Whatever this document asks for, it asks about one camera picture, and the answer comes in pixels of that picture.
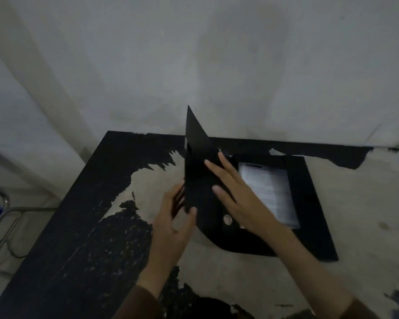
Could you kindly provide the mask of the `black folder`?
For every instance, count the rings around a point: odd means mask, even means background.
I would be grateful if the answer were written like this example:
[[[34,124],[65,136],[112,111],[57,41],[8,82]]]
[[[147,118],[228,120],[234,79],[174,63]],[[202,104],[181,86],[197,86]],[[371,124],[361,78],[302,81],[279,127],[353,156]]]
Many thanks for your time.
[[[219,157],[192,109],[186,115],[185,203],[197,227],[225,251],[275,257],[261,236],[273,224],[293,230],[320,261],[339,257],[303,156],[254,154]]]

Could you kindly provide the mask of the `person's right hand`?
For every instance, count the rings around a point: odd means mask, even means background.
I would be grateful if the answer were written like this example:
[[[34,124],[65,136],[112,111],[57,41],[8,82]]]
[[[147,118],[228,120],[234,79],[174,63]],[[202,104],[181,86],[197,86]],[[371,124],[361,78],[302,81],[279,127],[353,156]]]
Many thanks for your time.
[[[207,159],[204,160],[204,164],[222,182],[224,187],[220,187],[229,193],[231,198],[241,206],[241,215],[231,216],[245,229],[266,240],[269,236],[269,231],[280,226],[280,223],[270,210],[259,200],[244,180],[243,183],[237,183],[226,172],[222,164],[220,167]]]

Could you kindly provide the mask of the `person's left forearm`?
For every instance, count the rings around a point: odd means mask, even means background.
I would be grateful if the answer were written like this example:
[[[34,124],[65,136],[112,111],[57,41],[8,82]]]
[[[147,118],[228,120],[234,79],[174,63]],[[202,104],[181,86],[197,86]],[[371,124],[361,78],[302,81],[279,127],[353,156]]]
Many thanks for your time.
[[[174,267],[148,262],[112,319],[164,319],[158,298]]]

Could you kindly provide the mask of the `person's left hand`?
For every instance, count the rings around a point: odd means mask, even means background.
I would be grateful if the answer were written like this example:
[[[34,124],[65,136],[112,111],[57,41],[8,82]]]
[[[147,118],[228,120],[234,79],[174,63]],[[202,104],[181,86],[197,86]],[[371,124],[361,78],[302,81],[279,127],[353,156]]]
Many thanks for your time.
[[[184,180],[164,193],[153,222],[149,262],[177,265],[189,241],[179,241],[172,221],[185,206]]]

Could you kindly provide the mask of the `white printed paper sheet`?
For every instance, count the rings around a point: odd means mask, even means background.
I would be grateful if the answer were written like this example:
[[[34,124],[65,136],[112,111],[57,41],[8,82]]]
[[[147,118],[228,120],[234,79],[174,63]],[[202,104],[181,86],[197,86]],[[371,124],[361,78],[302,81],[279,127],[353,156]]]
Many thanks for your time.
[[[292,229],[300,229],[286,170],[241,162],[238,171],[279,222]]]

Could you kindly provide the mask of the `person's right forearm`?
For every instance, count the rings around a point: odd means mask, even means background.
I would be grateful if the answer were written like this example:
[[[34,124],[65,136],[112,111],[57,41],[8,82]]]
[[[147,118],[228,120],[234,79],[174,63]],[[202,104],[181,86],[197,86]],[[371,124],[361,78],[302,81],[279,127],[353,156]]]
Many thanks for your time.
[[[290,228],[276,223],[263,240],[287,268],[318,319],[379,319],[326,270]]]

